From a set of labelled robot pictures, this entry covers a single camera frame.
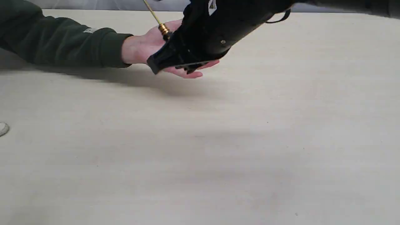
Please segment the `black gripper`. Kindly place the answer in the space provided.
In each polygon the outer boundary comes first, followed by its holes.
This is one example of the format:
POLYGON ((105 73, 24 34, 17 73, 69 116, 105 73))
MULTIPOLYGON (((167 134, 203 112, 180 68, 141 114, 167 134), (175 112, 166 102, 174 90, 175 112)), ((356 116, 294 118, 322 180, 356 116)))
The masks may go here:
POLYGON ((181 26, 147 59, 154 74, 174 68, 188 75, 227 54, 231 47, 275 14, 290 14, 294 0, 191 0, 181 26))

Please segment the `dark green sleeved forearm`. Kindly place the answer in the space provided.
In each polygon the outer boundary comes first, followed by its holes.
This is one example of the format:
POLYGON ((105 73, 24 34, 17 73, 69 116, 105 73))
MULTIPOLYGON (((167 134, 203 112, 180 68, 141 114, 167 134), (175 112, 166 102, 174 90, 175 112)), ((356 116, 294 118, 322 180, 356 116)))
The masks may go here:
POLYGON ((57 67, 127 68, 123 44, 131 34, 93 29, 68 17, 45 16, 27 0, 2 0, 1 49, 31 64, 57 67))

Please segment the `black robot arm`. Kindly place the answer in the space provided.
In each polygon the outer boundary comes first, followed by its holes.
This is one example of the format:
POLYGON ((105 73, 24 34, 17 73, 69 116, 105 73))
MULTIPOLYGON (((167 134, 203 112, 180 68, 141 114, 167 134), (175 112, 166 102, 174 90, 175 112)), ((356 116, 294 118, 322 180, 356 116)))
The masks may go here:
POLYGON ((399 19, 398 0, 191 0, 183 11, 181 26, 147 59, 154 74, 166 68, 193 73, 224 57, 231 47, 294 4, 336 8, 360 14, 399 19))

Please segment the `open bare human hand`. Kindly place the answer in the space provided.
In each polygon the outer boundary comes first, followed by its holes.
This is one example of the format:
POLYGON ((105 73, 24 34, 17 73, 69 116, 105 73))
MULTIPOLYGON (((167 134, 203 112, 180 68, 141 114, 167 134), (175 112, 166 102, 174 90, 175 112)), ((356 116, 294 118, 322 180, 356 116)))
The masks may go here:
MULTIPOLYGON (((182 19, 173 20, 166 23, 171 31, 177 30, 181 25, 182 19)), ((126 64, 145 64, 146 60, 155 52, 161 49, 164 45, 164 40, 157 27, 151 28, 146 34, 140 36, 131 36, 124 40, 122 45, 121 57, 126 64)), ((198 70, 210 68, 217 65, 220 60, 214 60, 200 67, 198 70)), ((183 69, 176 69, 174 67, 166 68, 167 73, 172 73, 182 78, 195 79, 203 76, 202 72, 196 71, 191 74, 186 74, 183 69)))

